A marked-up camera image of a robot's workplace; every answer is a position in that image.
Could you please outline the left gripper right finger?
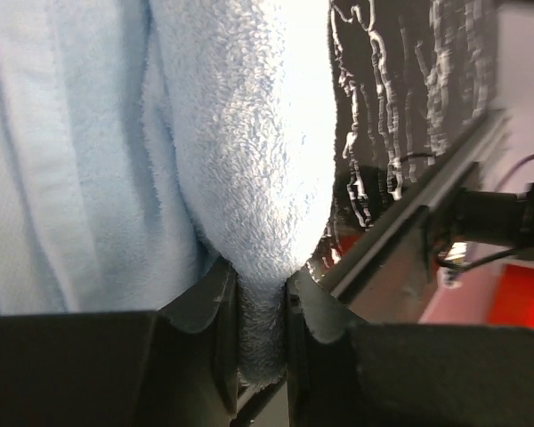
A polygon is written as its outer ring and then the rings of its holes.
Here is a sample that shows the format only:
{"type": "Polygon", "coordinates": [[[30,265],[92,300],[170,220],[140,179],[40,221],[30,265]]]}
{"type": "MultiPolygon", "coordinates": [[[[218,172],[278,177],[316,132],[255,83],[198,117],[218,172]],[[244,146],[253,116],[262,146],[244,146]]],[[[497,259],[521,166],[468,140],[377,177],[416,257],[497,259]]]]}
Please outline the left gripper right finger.
{"type": "Polygon", "coordinates": [[[534,330],[370,324],[300,271],[287,393],[294,426],[534,426],[534,330]]]}

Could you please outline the light blue towel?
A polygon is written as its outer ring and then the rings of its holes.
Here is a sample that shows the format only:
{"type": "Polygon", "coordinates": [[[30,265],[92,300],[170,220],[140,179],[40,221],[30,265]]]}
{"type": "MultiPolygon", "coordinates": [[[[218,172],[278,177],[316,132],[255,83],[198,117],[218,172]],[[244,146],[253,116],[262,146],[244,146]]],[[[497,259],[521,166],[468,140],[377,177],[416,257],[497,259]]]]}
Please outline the light blue towel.
{"type": "Polygon", "coordinates": [[[0,315],[152,310],[223,257],[242,380],[328,221],[326,1],[0,1],[0,315]]]}

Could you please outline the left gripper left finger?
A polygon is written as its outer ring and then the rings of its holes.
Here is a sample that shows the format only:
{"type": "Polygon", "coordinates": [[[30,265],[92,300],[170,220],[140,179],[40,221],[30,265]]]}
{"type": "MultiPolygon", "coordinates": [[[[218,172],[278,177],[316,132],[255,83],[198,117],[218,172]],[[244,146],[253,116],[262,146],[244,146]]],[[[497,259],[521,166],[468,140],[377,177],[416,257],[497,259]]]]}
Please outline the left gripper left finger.
{"type": "Polygon", "coordinates": [[[161,310],[0,317],[0,426],[226,426],[237,276],[218,260],[161,310]]]}

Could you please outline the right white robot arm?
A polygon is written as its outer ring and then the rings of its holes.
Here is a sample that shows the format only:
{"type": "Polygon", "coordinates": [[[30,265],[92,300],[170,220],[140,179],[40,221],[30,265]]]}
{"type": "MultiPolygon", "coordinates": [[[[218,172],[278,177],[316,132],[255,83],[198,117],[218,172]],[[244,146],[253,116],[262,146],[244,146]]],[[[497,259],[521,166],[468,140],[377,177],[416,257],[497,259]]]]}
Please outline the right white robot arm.
{"type": "Polygon", "coordinates": [[[521,194],[482,191],[464,186],[465,177],[441,194],[429,208],[423,261],[428,272],[449,271],[452,280],[497,260],[534,249],[534,182],[521,194]],[[456,242],[502,246],[505,249],[472,262],[453,262],[447,253],[456,242]]]}

